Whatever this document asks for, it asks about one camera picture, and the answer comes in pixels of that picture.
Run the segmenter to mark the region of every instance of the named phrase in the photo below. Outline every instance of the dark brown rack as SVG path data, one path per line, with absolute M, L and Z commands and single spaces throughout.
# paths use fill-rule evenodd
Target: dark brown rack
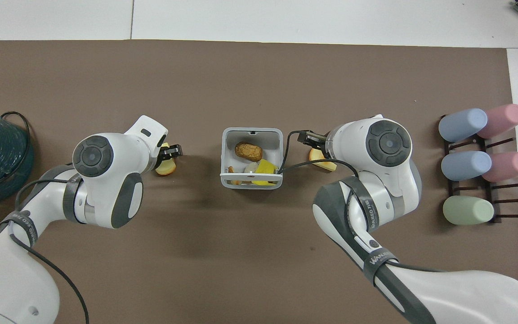
M 453 142 L 448 142 L 446 140 L 443 140 L 443 146 L 445 149 L 445 156 L 448 155 L 449 153 L 451 153 L 451 151 L 456 148 L 460 148 L 460 147 L 466 146 L 466 145 L 473 145 L 473 144 L 477 145 L 478 149 L 480 151 L 489 153 L 489 152 L 487 152 L 487 149 L 492 148 L 493 146 L 512 142 L 514 140 L 515 140 L 515 138 L 511 137 L 511 138 L 504 139 L 502 141 L 487 144 L 485 138 L 482 138 L 479 135 L 475 134 L 460 142 L 453 143 Z M 504 218 L 518 218 L 518 214 L 502 215 L 500 213 L 500 208 L 498 206 L 499 203 L 518 203 L 518 199 L 497 199 L 497 190 L 498 189 L 518 187 L 518 183 L 497 185 L 495 183 L 488 182 L 481 176 L 479 176 L 479 177 L 483 180 L 483 186 L 460 187 L 458 181 L 452 181 L 452 180 L 447 179 L 449 197 L 453 196 L 453 195 L 460 195 L 461 191 L 484 190 L 485 191 L 485 200 L 489 201 L 495 208 L 495 215 L 489 221 L 489 223 L 501 223 L 501 218 L 503 218 L 503 217 Z

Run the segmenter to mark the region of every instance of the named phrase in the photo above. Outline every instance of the black strap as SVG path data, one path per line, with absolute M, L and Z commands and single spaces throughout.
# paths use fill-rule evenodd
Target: black strap
M 373 198 L 362 184 L 361 180 L 354 176 L 348 176 L 347 178 L 342 179 L 341 182 L 351 188 L 355 197 L 357 197 L 359 205 L 365 214 L 367 231 L 371 233 L 373 230 L 379 228 L 379 212 L 377 211 Z
M 365 278 L 367 278 L 374 286 L 377 270 L 379 270 L 383 263 L 392 259 L 397 260 L 397 257 L 384 247 L 378 248 L 369 253 L 369 256 L 366 257 L 363 263 L 363 274 L 365 275 Z
M 74 223 L 80 224 L 82 223 L 78 221 L 76 217 L 75 200 L 77 190 L 82 182 L 83 179 L 81 178 L 81 175 L 75 174 L 65 185 L 65 191 L 63 193 L 63 214 L 65 215 L 65 218 Z
M 35 224 L 33 220 L 29 217 L 31 213 L 29 211 L 13 211 L 10 213 L 4 220 L 1 221 L 0 224 L 5 224 L 9 222 L 16 223 L 21 226 L 25 233 L 27 234 L 27 238 L 29 238 L 29 246 L 33 246 L 35 242 L 37 242 L 37 229 L 35 229 Z

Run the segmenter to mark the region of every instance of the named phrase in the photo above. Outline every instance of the gray joint cap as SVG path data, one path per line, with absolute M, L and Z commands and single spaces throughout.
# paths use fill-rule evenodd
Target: gray joint cap
M 384 167 L 396 167 L 411 154 L 409 133 L 392 121 L 377 121 L 372 124 L 365 145 L 369 156 Z
M 117 200 L 115 201 L 115 205 L 113 205 L 113 212 L 111 213 L 111 226 L 113 226 L 113 228 L 120 228 L 132 219 L 129 217 L 129 210 L 131 208 L 133 194 L 135 193 L 135 185 L 138 183 L 143 185 L 141 175 L 138 173 L 128 174 L 123 180 L 117 195 Z
M 113 148 L 103 136 L 86 138 L 73 152 L 73 165 L 77 172 L 89 178 L 104 174 L 112 163 Z

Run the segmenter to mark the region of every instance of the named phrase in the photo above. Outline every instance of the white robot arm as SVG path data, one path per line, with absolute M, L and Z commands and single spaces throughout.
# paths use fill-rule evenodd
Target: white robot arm
M 161 148 L 166 136 L 165 127 L 141 116 L 124 134 L 85 138 L 74 150 L 72 166 L 57 166 L 43 174 L 0 226 L 0 324 L 55 321 L 57 286 L 19 244 L 33 246 L 55 220 L 107 228 L 127 224 L 141 204 L 140 175 L 158 160 L 182 154 L 179 145 Z
M 487 271 L 442 272 L 402 265 L 370 236 L 419 204 L 421 179 L 403 126 L 377 115 L 341 125 L 327 136 L 308 132 L 299 141 L 358 171 L 358 177 L 318 191 L 313 202 L 315 219 L 409 322 L 518 323 L 515 279 Z

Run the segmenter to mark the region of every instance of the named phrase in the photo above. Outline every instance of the brown table mat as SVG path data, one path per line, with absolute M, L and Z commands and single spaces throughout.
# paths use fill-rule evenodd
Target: brown table mat
M 423 178 L 419 208 L 374 237 L 404 263 L 518 279 L 518 219 L 453 226 L 442 216 L 444 113 L 511 102 L 505 49 L 210 41 L 0 41 L 0 113 L 33 128 L 36 179 L 84 137 L 141 114 L 183 146 L 177 171 L 144 176 L 118 230 L 52 223 L 35 248 L 78 285 L 95 323 L 406 323 L 315 223 L 317 189 L 349 174 L 304 166 L 280 189 L 219 181 L 227 127 L 325 133 L 383 113 L 403 124 Z M 308 147 L 292 142 L 289 163 Z M 0 220 L 12 199 L 0 203 Z M 59 275 L 56 323 L 83 322 Z

